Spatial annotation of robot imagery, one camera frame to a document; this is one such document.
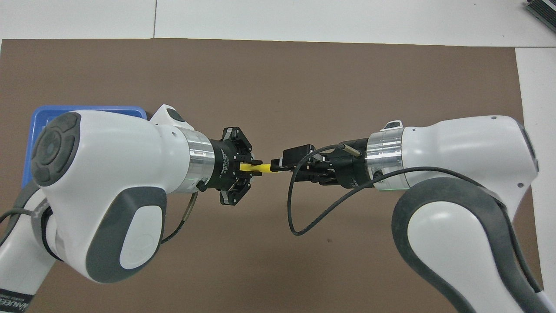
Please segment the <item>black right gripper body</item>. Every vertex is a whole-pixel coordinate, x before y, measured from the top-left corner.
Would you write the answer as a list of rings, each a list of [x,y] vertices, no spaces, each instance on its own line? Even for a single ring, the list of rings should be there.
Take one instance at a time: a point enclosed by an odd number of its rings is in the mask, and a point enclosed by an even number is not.
[[[370,181],[367,162],[365,161],[368,138],[342,141],[340,145],[346,145],[359,151],[357,157],[346,150],[334,149],[328,153],[319,153],[324,157],[323,161],[311,162],[304,170],[335,172],[335,186],[353,189]]]

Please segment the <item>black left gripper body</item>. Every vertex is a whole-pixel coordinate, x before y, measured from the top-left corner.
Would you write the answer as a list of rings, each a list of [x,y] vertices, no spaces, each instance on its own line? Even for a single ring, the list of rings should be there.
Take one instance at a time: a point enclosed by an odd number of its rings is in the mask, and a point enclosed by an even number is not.
[[[207,182],[207,188],[228,191],[236,184],[238,178],[234,172],[239,170],[234,157],[238,149],[231,140],[210,139],[214,151],[214,169]]]

